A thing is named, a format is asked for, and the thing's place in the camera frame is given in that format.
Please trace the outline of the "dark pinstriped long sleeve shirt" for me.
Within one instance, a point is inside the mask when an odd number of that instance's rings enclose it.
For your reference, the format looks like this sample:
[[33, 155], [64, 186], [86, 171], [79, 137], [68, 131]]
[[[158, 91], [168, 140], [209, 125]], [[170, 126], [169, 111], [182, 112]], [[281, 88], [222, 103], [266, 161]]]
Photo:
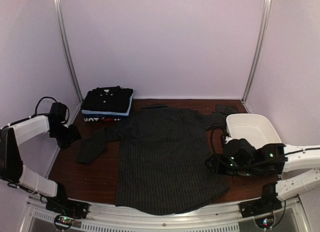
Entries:
[[229, 184], [205, 160], [212, 152], [207, 131], [225, 128], [227, 115], [167, 106], [143, 108], [113, 128], [82, 141], [77, 163], [89, 164], [119, 141], [115, 205], [153, 215], [189, 212], [225, 195]]

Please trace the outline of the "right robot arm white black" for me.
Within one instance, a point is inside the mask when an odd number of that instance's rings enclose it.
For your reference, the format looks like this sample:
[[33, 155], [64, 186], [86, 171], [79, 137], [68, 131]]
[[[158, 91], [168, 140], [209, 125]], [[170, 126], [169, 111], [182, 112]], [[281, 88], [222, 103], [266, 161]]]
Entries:
[[320, 184], [320, 147], [269, 143], [256, 149], [246, 139], [229, 138], [223, 152], [214, 152], [205, 162], [212, 173], [229, 176], [274, 176], [294, 170], [305, 172], [263, 186], [256, 202], [260, 212], [268, 212], [276, 202], [307, 192]]

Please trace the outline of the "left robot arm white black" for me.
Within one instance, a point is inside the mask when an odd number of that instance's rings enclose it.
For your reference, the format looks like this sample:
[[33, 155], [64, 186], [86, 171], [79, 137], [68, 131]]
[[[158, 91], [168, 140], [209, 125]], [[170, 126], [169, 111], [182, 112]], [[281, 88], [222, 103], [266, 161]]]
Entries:
[[9, 185], [31, 194], [52, 198], [52, 205], [61, 214], [72, 209], [65, 187], [29, 169], [22, 161], [20, 146], [43, 134], [57, 141], [60, 149], [67, 149], [81, 139], [73, 124], [68, 125], [68, 107], [54, 102], [48, 113], [35, 113], [28, 118], [8, 124], [0, 129], [0, 178]]

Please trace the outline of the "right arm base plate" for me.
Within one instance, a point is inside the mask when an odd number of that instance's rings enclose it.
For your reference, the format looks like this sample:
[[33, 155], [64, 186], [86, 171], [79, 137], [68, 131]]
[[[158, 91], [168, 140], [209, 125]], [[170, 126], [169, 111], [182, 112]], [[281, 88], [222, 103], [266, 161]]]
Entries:
[[277, 198], [274, 199], [255, 199], [241, 202], [239, 204], [242, 218], [257, 216], [265, 213], [271, 213], [274, 210], [282, 208], [282, 202]]

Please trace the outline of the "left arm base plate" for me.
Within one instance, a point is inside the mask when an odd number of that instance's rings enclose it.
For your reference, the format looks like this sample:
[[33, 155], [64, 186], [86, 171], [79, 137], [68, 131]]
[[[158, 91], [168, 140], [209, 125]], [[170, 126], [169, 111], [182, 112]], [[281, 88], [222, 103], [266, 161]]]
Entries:
[[46, 210], [63, 214], [75, 219], [86, 219], [89, 204], [76, 200], [67, 199], [66, 201], [58, 201], [56, 198], [46, 198]]

